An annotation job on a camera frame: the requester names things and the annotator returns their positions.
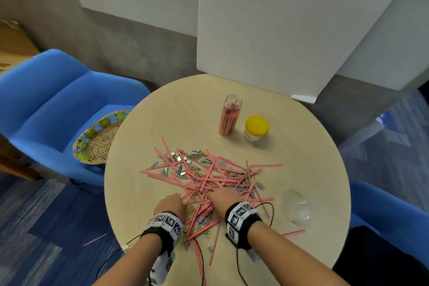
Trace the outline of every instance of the blue chair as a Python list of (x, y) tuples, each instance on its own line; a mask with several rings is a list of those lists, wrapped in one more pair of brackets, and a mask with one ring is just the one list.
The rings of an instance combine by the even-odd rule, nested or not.
[(104, 165), (78, 161), (72, 146), (97, 120), (132, 110), (150, 94), (129, 78), (90, 71), (48, 50), (0, 77), (0, 133), (24, 154), (71, 179), (104, 184)]
[(363, 181), (350, 191), (350, 228), (367, 226), (429, 269), (429, 213)]

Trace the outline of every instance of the jar filled with straws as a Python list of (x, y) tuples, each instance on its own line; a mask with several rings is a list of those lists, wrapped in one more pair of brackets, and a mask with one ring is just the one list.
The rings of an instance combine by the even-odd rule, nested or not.
[(221, 136), (229, 136), (233, 132), (240, 111), (243, 105), (243, 100), (235, 95), (229, 94), (223, 102), (221, 122), (219, 124), (219, 134)]

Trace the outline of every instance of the wicker tray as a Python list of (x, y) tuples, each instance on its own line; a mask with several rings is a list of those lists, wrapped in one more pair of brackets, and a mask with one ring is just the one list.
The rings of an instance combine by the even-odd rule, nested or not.
[(86, 129), (73, 144), (73, 155), (85, 164), (106, 163), (111, 142), (129, 112), (118, 110), (109, 113)]

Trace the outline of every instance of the wristband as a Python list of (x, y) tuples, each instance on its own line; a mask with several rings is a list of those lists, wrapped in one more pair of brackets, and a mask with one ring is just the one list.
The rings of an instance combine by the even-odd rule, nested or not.
[(225, 213), (227, 223), (225, 236), (236, 248), (250, 250), (247, 233), (250, 227), (258, 221), (262, 221), (262, 219), (259, 217), (257, 209), (253, 208), (249, 202), (236, 202)]
[(180, 233), (183, 230), (183, 224), (180, 219), (172, 212), (163, 212), (155, 215), (146, 224), (143, 235), (156, 234), (161, 238), (161, 254), (168, 252), (169, 256), (177, 245)]

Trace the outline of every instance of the cardboard box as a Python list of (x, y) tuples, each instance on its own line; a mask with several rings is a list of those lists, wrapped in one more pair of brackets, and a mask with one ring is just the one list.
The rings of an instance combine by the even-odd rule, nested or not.
[(0, 75), (39, 53), (18, 23), (0, 20)]

